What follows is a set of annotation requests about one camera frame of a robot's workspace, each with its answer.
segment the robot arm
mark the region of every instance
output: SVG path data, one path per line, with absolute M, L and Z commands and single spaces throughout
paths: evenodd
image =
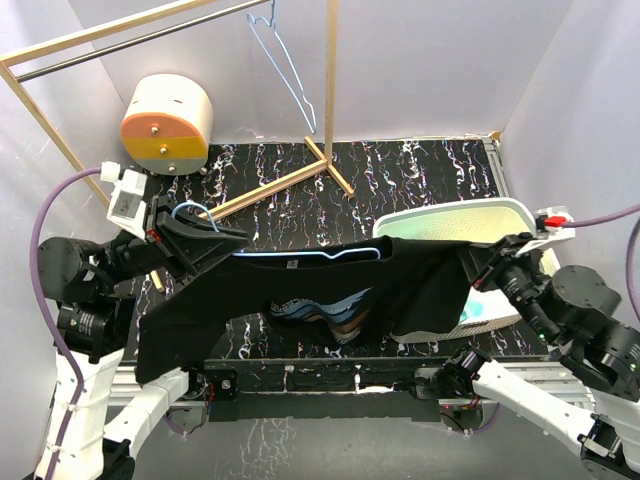
M 103 164 L 105 170 L 113 171 L 113 165 Z M 166 198 L 147 205 L 143 174 L 125 170 L 120 178 L 117 167 L 112 179 L 107 217 L 123 229 L 115 239 L 99 245 L 54 237 L 38 249 L 40 283 L 45 296 L 58 303 L 57 327 L 78 363 L 84 388 L 72 402 L 76 374 L 58 352 L 51 422 L 36 478 L 132 478 L 142 443 L 171 404 L 189 391 L 190 376 L 177 369 L 144 385 L 105 427 L 135 306 L 133 297 L 116 295 L 114 288 L 159 268 L 186 282 L 248 244 L 241 230 L 214 232 L 184 210 L 172 215 L 174 205 Z
M 620 295 L 594 270 L 567 266 L 552 278 L 540 272 L 539 248 L 553 244 L 553 237 L 511 235 L 476 245 L 465 254 L 465 271 L 480 291 L 500 288 L 555 347 L 560 363 L 592 390 L 597 414 L 537 389 L 473 347 L 454 355 L 430 379 L 432 387 L 441 396 L 475 393 L 500 402 L 580 455 L 596 478 L 640 479 L 640 333 L 611 317 Z

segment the black surface with white streaks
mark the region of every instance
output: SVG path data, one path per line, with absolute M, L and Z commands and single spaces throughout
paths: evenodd
M 498 196 L 480 140 L 339 143 L 334 146 L 334 154 L 338 170 L 355 188 L 354 198 L 347 199 L 331 177 L 322 173 L 220 223 L 249 232 L 255 250 L 296 249 L 370 238 L 376 219 L 388 213 Z M 169 195 L 178 202 L 189 199 L 213 207 L 315 160 L 304 144 L 212 146 L 206 175 L 153 177 L 148 191 Z M 174 283 L 166 275 L 163 278 L 167 295 L 171 295 Z M 133 288 L 140 292 L 137 320 L 162 301 L 162 297 L 148 279 L 139 279 Z M 137 329 L 132 328 L 127 354 L 130 360 L 135 358 L 136 333 Z M 522 323 L 446 342 L 398 344 L 387 338 L 375 345 L 330 350 L 285 340 L 272 333 L 264 318 L 255 314 L 228 323 L 227 336 L 213 349 L 211 359 L 401 357 L 417 360 L 447 357 L 467 343 L 491 355 L 547 354 L 546 347 Z

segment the metal rod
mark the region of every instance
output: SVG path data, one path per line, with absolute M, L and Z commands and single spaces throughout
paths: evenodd
M 208 22 L 209 20 L 214 20 L 216 18 L 224 17 L 231 13 L 239 12 L 240 10 L 244 10 L 245 8 L 253 7 L 255 5 L 260 5 L 261 3 L 266 3 L 268 1 L 270 0 L 251 0 L 249 2 L 241 3 L 240 5 L 235 5 L 233 7 L 225 8 L 224 10 L 219 10 L 217 12 L 210 13 L 209 15 L 205 15 L 200 18 L 189 20 L 187 22 L 180 23 L 178 25 L 174 25 L 173 27 L 163 28 L 162 30 L 148 33 L 140 37 L 132 38 L 131 40 L 127 40 L 122 43 L 117 43 L 109 47 L 101 48 L 99 50 L 95 50 L 93 52 L 86 53 L 84 55 L 80 55 L 78 57 L 74 57 L 69 60 L 65 60 L 64 62 L 56 63 L 49 67 L 44 67 L 38 70 L 34 70 L 33 72 L 30 72 L 30 73 L 25 73 L 24 75 L 20 75 L 19 77 L 16 77 L 16 80 L 18 80 L 18 82 L 20 83 L 26 82 L 28 80 L 33 80 L 34 78 L 42 77 L 49 73 L 53 73 L 59 70 L 63 70 L 65 68 L 73 67 L 74 65 L 78 65 L 80 63 L 93 60 L 94 58 L 100 58 L 110 53 L 118 52 L 120 50 L 124 50 L 125 48 L 133 47 L 134 45 L 140 45 L 141 43 L 148 42 L 149 40 L 164 37 L 165 35 L 169 35 L 170 33 L 179 32 L 180 30 L 184 30 L 189 27 L 194 27 L 196 25 L 200 25 L 201 23 Z

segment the white wall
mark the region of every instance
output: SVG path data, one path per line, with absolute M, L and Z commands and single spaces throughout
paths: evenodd
M 576 219 L 640 202 L 639 45 L 637 1 L 574 2 L 503 135 L 511 195 L 530 208 L 567 205 Z M 557 249 L 623 295 L 616 317 L 631 325 L 624 255 L 634 220 L 581 229 Z
M 70 0 L 85 27 L 165 0 Z M 216 11 L 219 0 L 135 34 Z M 336 139 L 502 130 L 570 0 L 344 0 L 340 8 Z M 267 14 L 269 5 L 254 7 Z M 324 131 L 326 0 L 278 0 L 289 46 Z M 120 96 L 153 73 L 200 83 L 214 104 L 214 143 L 300 140 L 308 133 L 286 87 L 253 39 L 245 12 L 103 58 Z M 274 46 L 270 32 L 265 42 Z M 103 47 L 131 32 L 95 42 Z
M 0 11 L 3 53 L 81 28 L 65 0 L 0 0 Z M 124 106 L 99 62 L 27 88 L 86 165 L 124 158 L 117 130 Z M 54 348 L 31 290 L 27 246 L 42 200 L 73 169 L 4 82 L 0 105 L 0 477 L 8 479 L 35 467 L 55 383 Z M 105 241 L 115 229 L 104 212 L 86 185 L 73 186 L 54 204 L 43 238 Z

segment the gray floor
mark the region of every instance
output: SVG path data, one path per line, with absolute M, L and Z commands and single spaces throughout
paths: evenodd
M 187 441 L 161 423 L 138 457 L 135 480 L 588 479 L 579 460 L 502 409 L 465 440 L 442 424 L 404 419 L 252 420 L 207 424 Z

